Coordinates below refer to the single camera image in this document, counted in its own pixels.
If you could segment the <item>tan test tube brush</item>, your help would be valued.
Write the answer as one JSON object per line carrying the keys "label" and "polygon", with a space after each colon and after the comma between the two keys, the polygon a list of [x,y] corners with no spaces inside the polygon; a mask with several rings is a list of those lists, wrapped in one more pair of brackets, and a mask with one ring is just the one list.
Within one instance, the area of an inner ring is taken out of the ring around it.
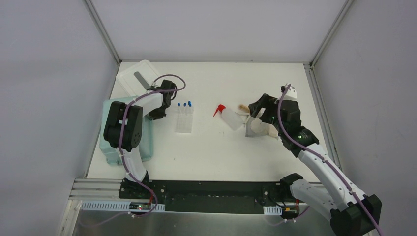
{"label": "tan test tube brush", "polygon": [[250,109],[248,108],[248,106],[245,106],[243,104],[239,104],[238,109],[243,113],[250,114]]}

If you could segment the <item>red cap wash bottle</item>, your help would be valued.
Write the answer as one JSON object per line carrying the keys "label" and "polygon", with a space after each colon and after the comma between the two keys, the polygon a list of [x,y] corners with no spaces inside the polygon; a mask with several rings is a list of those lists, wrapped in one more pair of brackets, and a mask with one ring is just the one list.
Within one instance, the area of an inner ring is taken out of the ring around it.
{"label": "red cap wash bottle", "polygon": [[240,129],[243,126],[243,120],[230,108],[227,108],[223,104],[219,104],[213,114],[213,117],[215,117],[217,114],[220,114],[221,118],[224,120],[224,122],[233,130],[236,131]]}

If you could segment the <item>beige sponge block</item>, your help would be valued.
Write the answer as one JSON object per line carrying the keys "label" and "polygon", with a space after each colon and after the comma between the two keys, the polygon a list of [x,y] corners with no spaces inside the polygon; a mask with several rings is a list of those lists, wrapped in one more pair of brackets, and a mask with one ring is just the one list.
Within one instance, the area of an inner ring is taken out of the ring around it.
{"label": "beige sponge block", "polygon": [[270,126],[269,127],[268,135],[270,137],[273,137],[273,138],[278,138],[279,137],[277,129],[275,127],[273,127],[273,126]]}

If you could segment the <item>teal storage bin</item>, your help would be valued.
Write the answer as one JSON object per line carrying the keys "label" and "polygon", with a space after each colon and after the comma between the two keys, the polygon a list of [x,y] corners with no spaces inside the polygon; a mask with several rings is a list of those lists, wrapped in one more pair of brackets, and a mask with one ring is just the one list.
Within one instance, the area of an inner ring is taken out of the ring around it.
{"label": "teal storage bin", "polygon": [[[114,147],[111,147],[108,141],[104,140],[104,128],[107,121],[110,105],[114,101],[120,101],[128,104],[130,101],[133,101],[137,96],[132,97],[123,97],[105,100],[103,102],[102,108],[102,119],[100,127],[100,137],[99,137],[99,148],[101,152],[106,157],[107,163],[109,165],[121,165],[121,159],[117,153],[117,150]],[[153,157],[154,153],[154,144],[153,144],[153,121],[148,118],[148,116],[143,117],[142,123],[142,138],[135,149],[138,150],[143,162],[149,161]]]}

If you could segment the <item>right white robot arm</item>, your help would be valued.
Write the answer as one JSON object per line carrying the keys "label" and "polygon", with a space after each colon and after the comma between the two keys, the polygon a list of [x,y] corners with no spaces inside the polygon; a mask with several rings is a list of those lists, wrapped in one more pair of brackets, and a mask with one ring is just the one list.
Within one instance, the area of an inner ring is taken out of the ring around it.
{"label": "right white robot arm", "polygon": [[283,146],[307,166],[325,191],[312,186],[297,173],[280,180],[279,195],[290,202],[294,198],[307,203],[326,218],[337,236],[362,236],[372,230],[382,235],[379,226],[382,202],[357,187],[327,156],[318,138],[302,125],[301,111],[295,100],[263,94],[248,106],[256,118],[273,125]]}

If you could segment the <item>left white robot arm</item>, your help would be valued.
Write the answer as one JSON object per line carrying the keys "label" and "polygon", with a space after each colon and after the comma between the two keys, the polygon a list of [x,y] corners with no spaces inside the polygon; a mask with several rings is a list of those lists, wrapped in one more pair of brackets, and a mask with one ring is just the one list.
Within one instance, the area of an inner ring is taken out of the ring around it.
{"label": "left white robot arm", "polygon": [[143,179],[147,170],[139,151],[143,136],[144,118],[158,120],[166,116],[166,109],[171,105],[175,95],[176,84],[163,80],[160,86],[151,86],[144,98],[135,101],[136,97],[107,100],[103,104],[102,141],[109,144],[127,167],[126,178],[135,181],[131,192],[138,199],[149,195],[150,186]]}

